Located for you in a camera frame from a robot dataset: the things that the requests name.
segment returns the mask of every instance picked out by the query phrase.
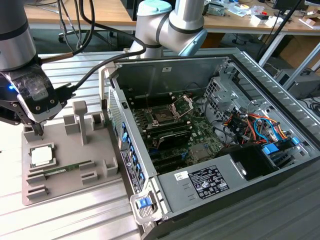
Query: monitor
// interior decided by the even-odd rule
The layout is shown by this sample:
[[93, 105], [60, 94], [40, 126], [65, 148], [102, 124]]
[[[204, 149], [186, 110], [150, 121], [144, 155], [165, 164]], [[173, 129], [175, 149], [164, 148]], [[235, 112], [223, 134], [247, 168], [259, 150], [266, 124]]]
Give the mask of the monitor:
[[[275, 12], [274, 15], [281, 17], [281, 18], [285, 18], [285, 12], [286, 10], [291, 10], [294, 8], [294, 6], [297, 4], [299, 0], [275, 0], [274, 4], [273, 4], [273, 9], [277, 9], [280, 12]], [[305, 11], [307, 10], [308, 6], [305, 5], [305, 1], [302, 1], [299, 6], [296, 8], [296, 10], [298, 11]]]

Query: barcode label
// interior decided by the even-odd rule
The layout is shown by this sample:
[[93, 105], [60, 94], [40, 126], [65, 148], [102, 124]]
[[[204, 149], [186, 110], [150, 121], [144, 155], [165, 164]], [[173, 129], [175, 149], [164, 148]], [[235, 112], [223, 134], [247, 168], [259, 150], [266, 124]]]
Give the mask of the barcode label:
[[187, 179], [189, 177], [187, 171], [175, 173], [174, 176], [177, 181], [180, 181], [182, 179]]

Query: white sticker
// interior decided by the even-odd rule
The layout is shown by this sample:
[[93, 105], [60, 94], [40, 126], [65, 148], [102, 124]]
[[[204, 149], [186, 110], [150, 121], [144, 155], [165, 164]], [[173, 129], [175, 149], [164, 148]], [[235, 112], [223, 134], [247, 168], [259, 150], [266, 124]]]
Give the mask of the white sticker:
[[182, 179], [187, 179], [189, 177], [187, 171], [175, 173], [174, 176], [177, 181], [180, 181]]
[[169, 67], [164, 67], [164, 68], [162, 68], [162, 72], [163, 72], [163, 73], [171, 72], [171, 69], [172, 69], [171, 66], [169, 66]]

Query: metal bracket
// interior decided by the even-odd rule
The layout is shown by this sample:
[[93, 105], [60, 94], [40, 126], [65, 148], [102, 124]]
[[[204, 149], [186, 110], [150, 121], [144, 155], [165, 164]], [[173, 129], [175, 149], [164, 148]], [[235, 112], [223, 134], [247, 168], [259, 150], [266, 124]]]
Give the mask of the metal bracket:
[[117, 69], [118, 66], [113, 61], [99, 68], [99, 96], [102, 109], [107, 108], [107, 105], [104, 104], [106, 100], [105, 79], [113, 78], [116, 75]]

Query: table leg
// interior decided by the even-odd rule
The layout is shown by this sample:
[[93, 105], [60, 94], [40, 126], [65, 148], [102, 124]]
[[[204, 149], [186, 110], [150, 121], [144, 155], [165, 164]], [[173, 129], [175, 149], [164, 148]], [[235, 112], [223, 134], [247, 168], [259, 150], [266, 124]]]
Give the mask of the table leg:
[[278, 36], [276, 36], [273, 43], [270, 45], [270, 47], [266, 50], [265, 54], [262, 56], [261, 60], [259, 61], [259, 65], [263, 67], [265, 63], [268, 61], [272, 53], [276, 50], [282, 39], [285, 37], [285, 33], [279, 33]]
[[315, 65], [311, 68], [313, 71], [316, 71], [320, 67], [320, 59], [316, 62]]
[[313, 49], [313, 51], [304, 59], [301, 65], [294, 71], [294, 73], [289, 77], [289, 79], [283, 85], [284, 89], [291, 88], [294, 84], [295, 78], [300, 76], [300, 74], [305, 70], [309, 63], [320, 53], [320, 43]]

